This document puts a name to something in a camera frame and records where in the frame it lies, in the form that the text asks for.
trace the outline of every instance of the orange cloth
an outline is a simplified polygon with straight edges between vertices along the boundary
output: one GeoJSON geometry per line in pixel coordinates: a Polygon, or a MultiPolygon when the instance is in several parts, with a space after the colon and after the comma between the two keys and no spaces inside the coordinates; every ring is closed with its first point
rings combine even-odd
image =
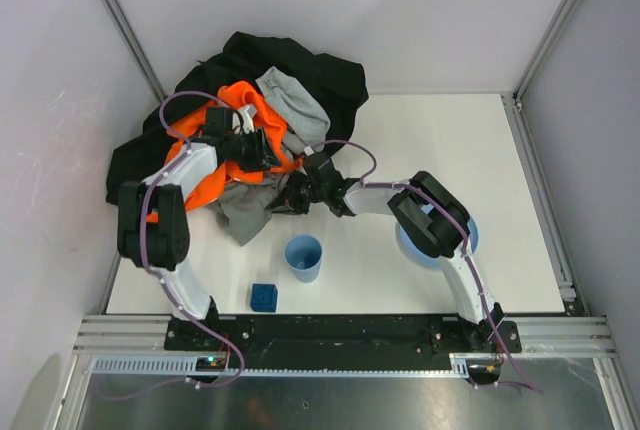
{"type": "MultiPolygon", "coordinates": [[[[287,131],[287,122],[278,115],[248,82],[237,82],[229,87],[221,87],[218,91],[218,98],[237,110],[245,105],[252,104],[256,108],[256,115],[253,117],[254,127],[264,128],[267,140],[271,148],[282,163],[280,167],[272,168],[273,173],[288,173],[300,166],[299,161],[291,161],[282,151],[282,137],[287,131]]],[[[206,103],[195,112],[178,120],[171,125],[171,128],[186,136],[191,136],[205,123],[206,109],[212,103],[206,103]]],[[[178,140],[171,146],[165,164],[178,155],[182,148],[182,140],[178,140]]],[[[264,178],[263,172],[243,172],[235,162],[225,162],[221,164],[215,172],[205,177],[200,184],[191,192],[185,200],[187,211],[201,207],[213,202],[224,191],[225,184],[232,181],[245,183],[260,183],[264,178]]]]}

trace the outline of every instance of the white table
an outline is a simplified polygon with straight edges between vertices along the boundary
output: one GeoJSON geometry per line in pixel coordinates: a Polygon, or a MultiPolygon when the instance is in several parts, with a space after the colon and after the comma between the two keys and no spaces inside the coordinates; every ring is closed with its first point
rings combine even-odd
{"type": "MultiPolygon", "coordinates": [[[[498,95],[372,96],[359,110],[352,141],[379,162],[370,180],[427,170],[471,212],[479,227],[476,261],[506,312],[562,312],[563,305],[507,118],[498,95]]],[[[345,147],[334,157],[343,176],[370,167],[345,147]]],[[[249,313],[253,283],[278,287],[278,313],[455,313],[443,275],[408,260],[395,220],[336,218],[322,204],[304,216],[274,216],[238,246],[207,209],[189,213],[189,258],[222,313],[249,313]],[[310,233],[324,246],[319,278],[299,283],[283,250],[310,233]]],[[[122,260],[107,312],[167,314],[159,284],[122,260]]]]}

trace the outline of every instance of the black cloth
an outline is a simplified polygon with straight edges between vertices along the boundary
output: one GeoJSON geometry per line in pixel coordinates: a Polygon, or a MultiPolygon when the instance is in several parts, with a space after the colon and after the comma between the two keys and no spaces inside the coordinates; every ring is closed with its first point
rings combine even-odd
{"type": "MultiPolygon", "coordinates": [[[[327,112],[331,120],[327,140],[351,138],[356,111],[369,98],[364,68],[326,53],[315,55],[290,38],[236,32],[222,53],[192,69],[175,90],[217,95],[220,87],[244,80],[259,91],[255,80],[272,66],[296,78],[327,112]]],[[[165,118],[175,123],[207,101],[195,96],[176,98],[167,104],[165,118]]],[[[140,181],[162,168],[174,141],[162,127],[156,108],[144,121],[142,135],[114,150],[107,174],[107,202],[117,203],[118,190],[125,181],[140,181]]],[[[341,147],[330,144],[325,151],[333,155],[341,147]]]]}

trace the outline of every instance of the gray cloth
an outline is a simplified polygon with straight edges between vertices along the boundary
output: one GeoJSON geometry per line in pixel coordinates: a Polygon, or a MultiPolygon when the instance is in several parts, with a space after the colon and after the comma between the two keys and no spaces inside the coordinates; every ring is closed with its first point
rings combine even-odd
{"type": "Polygon", "coordinates": [[[262,183],[229,183],[217,200],[208,205],[227,227],[229,234],[240,245],[251,241],[271,220],[267,208],[286,183],[287,174],[265,175],[262,183]]]}
{"type": "Polygon", "coordinates": [[[303,153],[307,145],[326,140],[331,120],[298,80],[271,67],[256,83],[266,102],[292,130],[282,143],[293,153],[303,153]]]}

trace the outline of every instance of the blue cup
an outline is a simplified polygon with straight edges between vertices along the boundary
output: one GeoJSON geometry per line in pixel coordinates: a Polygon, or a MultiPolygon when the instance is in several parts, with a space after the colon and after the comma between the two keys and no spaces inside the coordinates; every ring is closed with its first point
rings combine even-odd
{"type": "Polygon", "coordinates": [[[311,283],[320,273],[322,245],[311,235],[298,235],[284,248],[284,259],[298,280],[311,283]]]}

